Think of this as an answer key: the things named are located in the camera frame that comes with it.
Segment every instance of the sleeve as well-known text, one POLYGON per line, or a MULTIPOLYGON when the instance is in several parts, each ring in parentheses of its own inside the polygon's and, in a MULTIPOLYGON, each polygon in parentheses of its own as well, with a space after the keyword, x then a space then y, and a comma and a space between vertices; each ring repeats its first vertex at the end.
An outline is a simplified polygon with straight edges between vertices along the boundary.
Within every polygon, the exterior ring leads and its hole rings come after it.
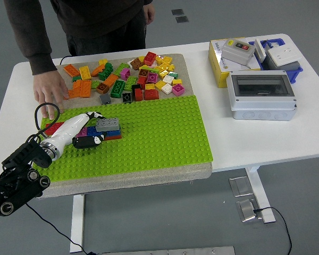
POLYGON ((29 60, 32 74, 55 71, 43 12, 38 0, 4 0, 7 16, 22 54, 29 60))
POLYGON ((151 4, 153 0, 144 0, 144 5, 151 4))

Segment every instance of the yellow lego brick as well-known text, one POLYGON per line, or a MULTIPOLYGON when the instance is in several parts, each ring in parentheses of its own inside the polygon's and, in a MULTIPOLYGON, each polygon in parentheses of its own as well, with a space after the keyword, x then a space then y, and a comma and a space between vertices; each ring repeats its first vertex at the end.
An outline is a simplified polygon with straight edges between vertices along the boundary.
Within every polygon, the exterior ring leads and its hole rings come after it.
POLYGON ((176 85, 176 84, 182 84, 182 80, 181 79, 177 79, 177 80, 173 80, 172 81, 172 85, 174 86, 174 85, 176 85))
POLYGON ((138 70, 144 69, 144 68, 149 68, 147 65, 142 65, 138 70))
POLYGON ((175 66, 174 66, 173 64, 171 64, 171 65, 168 67, 168 71, 169 71, 169 72, 174 71, 174 69, 175 69, 175 66))
POLYGON ((105 65, 107 63, 107 59, 101 59, 99 60, 99 65, 105 65))
POLYGON ((160 67, 163 68, 163 70, 168 70, 169 66, 170 65, 167 63, 162 63, 162 65, 160 65, 160 67))
POLYGON ((168 71, 163 71, 162 73, 159 73, 159 77, 161 78, 161 79, 163 79, 166 75, 168 75, 169 74, 169 72, 168 71))
POLYGON ((79 72, 80 72, 81 79, 83 81, 91 80, 90 70, 87 65, 80 67, 79 72))
POLYGON ((170 65, 171 62, 172 62, 172 57, 164 57, 162 59, 162 63, 166 63, 166 64, 170 65))
POLYGON ((162 58, 160 56, 156 56, 156 63, 157 63, 157 65, 161 65, 162 58))
POLYGON ((148 83, 148 84, 145 84, 145 89, 155 89, 155 84, 154 83, 148 83))
POLYGON ((162 91, 162 87, 166 85, 164 81, 159 81, 155 84, 155 88, 158 89, 159 91, 162 91))

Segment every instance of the table leg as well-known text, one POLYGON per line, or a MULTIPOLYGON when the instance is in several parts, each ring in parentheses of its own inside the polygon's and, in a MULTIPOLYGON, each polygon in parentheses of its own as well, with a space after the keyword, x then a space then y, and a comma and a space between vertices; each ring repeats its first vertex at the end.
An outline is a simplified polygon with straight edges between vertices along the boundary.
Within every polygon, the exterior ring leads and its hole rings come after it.
MULTIPOLYGON (((84 227, 84 204, 85 195, 73 196, 73 209, 72 209, 72 226, 71 226, 71 240, 74 243, 83 244, 83 227, 84 227)), ((81 247, 70 243, 70 252, 80 252, 81 247)))
MULTIPOLYGON (((251 188, 253 189, 254 196, 256 198, 257 204, 259 205, 259 208, 270 207, 266 192, 264 190, 264 187, 262 186, 259 174, 257 172, 259 167, 260 166, 246 167, 247 176, 249 178, 249 182, 251 188)), ((263 210, 261 213, 264 223, 275 222, 275 217, 273 215, 272 209, 263 210)))

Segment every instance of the white robot link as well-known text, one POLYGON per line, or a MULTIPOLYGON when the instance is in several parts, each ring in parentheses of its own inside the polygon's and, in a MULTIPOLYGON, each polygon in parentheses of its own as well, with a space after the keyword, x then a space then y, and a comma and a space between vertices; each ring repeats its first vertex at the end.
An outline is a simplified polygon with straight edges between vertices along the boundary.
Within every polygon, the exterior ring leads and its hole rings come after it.
POLYGON ((77 149, 90 148, 98 146, 106 132, 96 137, 78 137, 75 136, 80 130, 93 118, 105 118, 98 112, 87 112, 79 114, 64 122, 63 125, 50 137, 43 140, 40 146, 48 153, 53 161, 57 160, 63 155, 64 147, 73 144, 77 149))

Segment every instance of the electrical enclosure box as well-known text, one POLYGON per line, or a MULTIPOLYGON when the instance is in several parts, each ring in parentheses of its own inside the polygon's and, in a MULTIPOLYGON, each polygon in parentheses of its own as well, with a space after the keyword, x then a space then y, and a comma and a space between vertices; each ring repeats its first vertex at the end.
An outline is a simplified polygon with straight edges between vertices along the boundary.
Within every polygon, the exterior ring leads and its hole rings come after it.
POLYGON ((228 39, 222 47, 222 57, 240 65, 247 65, 253 56, 255 47, 236 39, 228 39))
POLYGON ((227 85, 235 119, 289 121, 297 110, 286 71, 233 71, 227 85))

